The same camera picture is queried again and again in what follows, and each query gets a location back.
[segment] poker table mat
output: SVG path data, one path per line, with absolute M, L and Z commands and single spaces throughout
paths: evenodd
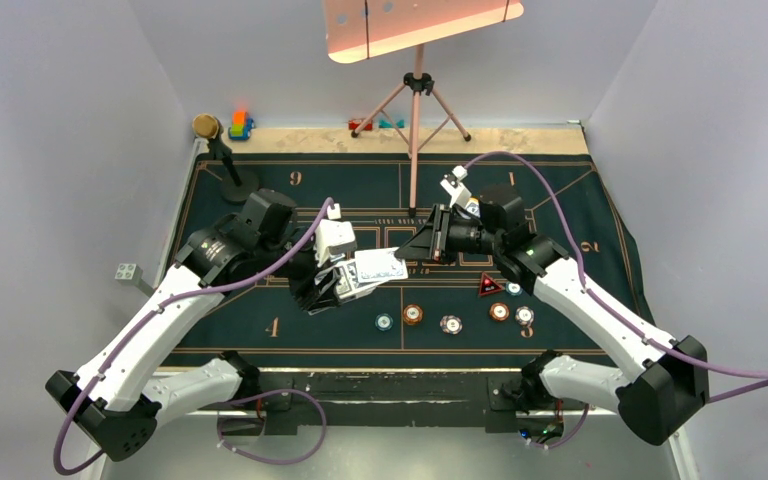
M 424 224 L 431 206 L 448 197 L 443 175 L 472 154 L 423 154 L 417 181 L 417 217 L 407 217 L 410 162 L 403 154 L 235 154 L 240 168 L 254 171 L 261 187 L 288 195 L 299 205 L 301 226 L 309 225 L 328 196 L 352 222 L 358 249 L 398 246 Z M 625 306 L 651 321 L 643 296 L 640 261 L 589 155 L 524 155 L 557 193 L 573 236 L 584 252 L 588 274 Z M 225 174 L 218 161 L 197 157 L 176 226 L 167 264 L 196 230 L 213 225 L 240 206 L 220 198 Z M 477 195 L 484 187 L 513 184 L 525 201 L 532 229 L 570 250 L 548 193 L 519 162 L 487 158 L 470 168 L 466 184 Z M 317 315 L 298 309 L 286 279 L 269 277 L 233 292 L 200 320 L 164 361 L 166 367 L 202 365 L 225 350 L 240 352 L 258 367 L 290 368 L 519 368 L 546 349 L 610 365 L 596 344 L 563 315 L 523 293 L 478 296 L 482 272 L 504 285 L 487 256 L 461 255 L 454 265 L 410 263 L 410 278 L 389 282 L 372 294 Z M 490 305 L 505 303 L 511 316 L 493 321 Z M 402 309 L 424 311 L 418 325 L 401 321 Z M 513 312 L 534 311 L 530 329 Z M 395 324 L 375 327 L 378 314 Z M 457 335 L 440 328 L 444 315 L 463 322 Z

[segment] pink board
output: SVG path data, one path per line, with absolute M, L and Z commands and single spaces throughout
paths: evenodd
M 522 15 L 520 0 L 324 0 L 328 56 L 353 63 Z

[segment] red triangle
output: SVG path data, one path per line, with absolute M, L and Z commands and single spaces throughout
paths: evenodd
M 484 297 L 494 293 L 504 292 L 505 288 L 499 285 L 487 272 L 481 272 L 481 283 L 478 284 L 478 296 Z

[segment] white wall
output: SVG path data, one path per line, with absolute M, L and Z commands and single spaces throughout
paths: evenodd
M 10 3 L 0 5 L 0 478 L 53 478 L 63 413 L 43 386 L 136 311 L 139 295 L 111 274 L 121 261 L 156 270 L 189 127 L 125 0 Z M 68 465 L 86 445 L 75 450 Z
M 768 2 L 658 2 L 586 131 L 659 324 L 768 369 Z M 768 478 L 768 389 L 688 425 L 703 478 Z
M 369 113 L 413 68 L 413 51 L 351 65 L 326 53 L 322 0 L 131 0 L 188 116 L 260 126 L 342 125 Z M 504 25 L 433 42 L 427 70 L 467 125 L 589 117 L 655 0 L 524 0 Z M 407 118 L 409 96 L 389 110 Z M 424 102 L 424 122 L 442 119 Z

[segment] round black base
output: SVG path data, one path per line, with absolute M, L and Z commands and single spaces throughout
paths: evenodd
M 246 203 L 246 200 L 249 199 L 249 195 L 260 188 L 260 178 L 258 178 L 257 174 L 251 170 L 238 168 L 237 175 L 239 175 L 240 180 L 242 180 L 240 185 L 234 185 L 234 180 L 231 179 L 231 176 L 225 175 L 222 179 L 222 186 L 219 187 L 219 191 L 222 194 L 222 200 L 225 200 L 231 205 L 242 205 Z

